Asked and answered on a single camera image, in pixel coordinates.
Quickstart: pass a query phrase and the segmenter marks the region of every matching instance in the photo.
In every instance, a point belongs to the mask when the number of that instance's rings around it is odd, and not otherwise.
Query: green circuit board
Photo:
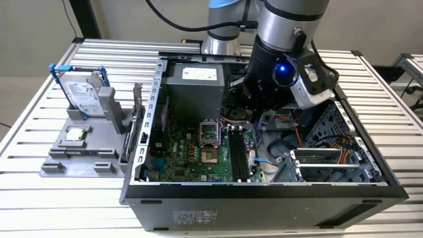
[[[242,133],[244,141],[253,141],[252,132]],[[197,130],[170,128],[168,150],[164,158],[164,171],[149,172],[152,181],[168,182],[233,182],[229,158],[228,129],[221,130],[218,148],[198,147]],[[261,182],[260,171],[250,176],[250,182]]]

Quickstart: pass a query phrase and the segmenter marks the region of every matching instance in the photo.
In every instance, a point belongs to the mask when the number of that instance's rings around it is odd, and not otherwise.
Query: floor
[[[45,77],[0,76],[0,122],[13,125],[26,104],[35,94]],[[0,141],[7,132],[7,127],[0,125]]]

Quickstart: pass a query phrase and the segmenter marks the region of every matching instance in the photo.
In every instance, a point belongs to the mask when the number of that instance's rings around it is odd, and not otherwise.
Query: white wall
[[[94,0],[108,37],[114,40],[201,40],[205,33],[181,32],[153,15],[142,0]],[[158,11],[180,25],[206,23],[206,0],[153,0]],[[400,53],[423,53],[423,0],[330,0],[316,45],[321,49],[360,50],[373,64],[390,64]],[[252,44],[249,34],[241,43]]]
[[[61,0],[0,0],[0,75],[46,76],[73,37]]]
[[[205,37],[204,32],[186,33],[165,25],[142,0],[90,1],[105,39],[178,42]],[[180,25],[206,24],[208,0],[152,2]],[[398,53],[423,54],[421,9],[423,0],[330,0],[316,45],[360,50],[374,64],[389,64]],[[72,39],[61,0],[0,0],[0,75],[45,76],[47,63],[59,59]],[[241,35],[241,43],[250,44],[252,39]]]

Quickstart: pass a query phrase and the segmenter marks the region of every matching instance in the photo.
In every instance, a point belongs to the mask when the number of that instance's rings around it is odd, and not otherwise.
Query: motherboard
[[[250,159],[256,155],[252,131],[214,125],[170,127],[165,154],[152,158],[150,181],[261,182],[258,164]]]

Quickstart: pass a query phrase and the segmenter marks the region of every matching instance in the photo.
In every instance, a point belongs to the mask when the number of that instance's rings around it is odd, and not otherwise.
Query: aluminum extrusion table
[[[108,70],[116,99],[133,104],[133,83],[146,103],[157,52],[197,53],[198,44],[89,40],[72,43],[58,64]],[[242,47],[242,54],[250,47]],[[49,76],[0,143],[0,233],[3,237],[342,237],[423,236],[423,123],[362,56],[320,51],[340,73],[338,85],[409,199],[344,231],[146,233],[118,204],[122,178],[41,178],[38,170],[68,117],[64,94]]]

